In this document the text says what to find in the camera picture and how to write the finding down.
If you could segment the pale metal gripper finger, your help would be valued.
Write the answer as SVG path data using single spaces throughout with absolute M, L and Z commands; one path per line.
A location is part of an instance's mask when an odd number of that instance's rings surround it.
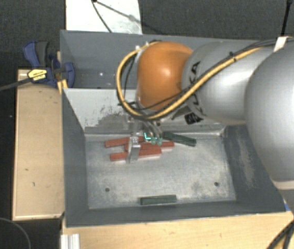
M 132 137 L 129 137 L 128 144 L 127 144 L 127 157 L 126 157 L 126 163 L 130 164 L 131 162 L 131 149 L 132 149 Z
M 138 137 L 132 137 L 131 139 L 131 161 L 137 161 L 139 157 L 140 144 Z

